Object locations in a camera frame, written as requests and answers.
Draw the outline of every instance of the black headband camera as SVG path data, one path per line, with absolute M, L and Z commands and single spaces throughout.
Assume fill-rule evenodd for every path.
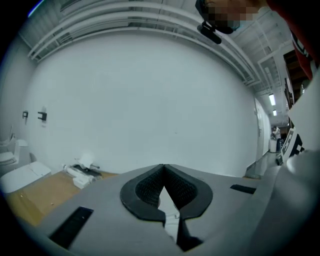
M 229 35 L 234 31 L 234 29 L 229 26 L 213 24 L 216 20 L 215 14 L 209 13 L 209 8 L 206 6 L 205 0 L 196 0 L 195 8 L 204 19 L 204 22 L 197 27 L 198 31 L 216 44 L 219 45 L 222 42 L 221 38 L 215 34 L 216 30 L 226 35 Z

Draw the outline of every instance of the white wall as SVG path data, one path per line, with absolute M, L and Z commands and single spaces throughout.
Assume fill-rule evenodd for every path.
M 5 140 L 11 125 L 18 138 L 22 137 L 23 102 L 36 63 L 27 58 L 30 48 L 17 36 L 0 66 L 0 140 Z
M 107 172 L 174 163 L 242 177 L 256 157 L 252 93 L 213 54 L 166 37 L 73 44 L 38 65 L 24 107 L 30 149 L 54 172 L 91 152 Z

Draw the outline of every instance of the white toilet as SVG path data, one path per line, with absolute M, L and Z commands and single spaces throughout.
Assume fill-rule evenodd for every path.
M 23 139 L 15 141 L 14 154 L 9 152 L 0 153 L 0 176 L 31 163 L 28 143 Z
M 40 162 L 33 162 L 8 172 L 0 178 L 3 193 L 12 193 L 23 187 L 50 176 L 51 170 Z
M 0 143 L 0 154 L 5 152 L 14 152 L 16 145 L 16 136 L 14 133 L 11 134 L 11 137 L 5 142 Z

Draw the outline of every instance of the gray floor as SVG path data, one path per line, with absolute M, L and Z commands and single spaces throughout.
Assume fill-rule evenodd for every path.
M 268 168 L 277 166 L 276 155 L 276 153 L 267 152 L 259 161 L 246 171 L 245 176 L 253 179 L 261 179 Z

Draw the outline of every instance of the wall hook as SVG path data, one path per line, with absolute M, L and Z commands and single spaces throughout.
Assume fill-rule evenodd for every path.
M 28 111 L 23 111 L 22 112 L 22 119 L 24 119 L 24 118 L 27 119 L 28 118 L 28 114 L 29 114 Z
M 38 112 L 38 114 L 41 114 L 41 117 L 38 117 L 38 119 L 42 120 L 42 121 L 46 121 L 47 120 L 47 113 L 45 112 Z

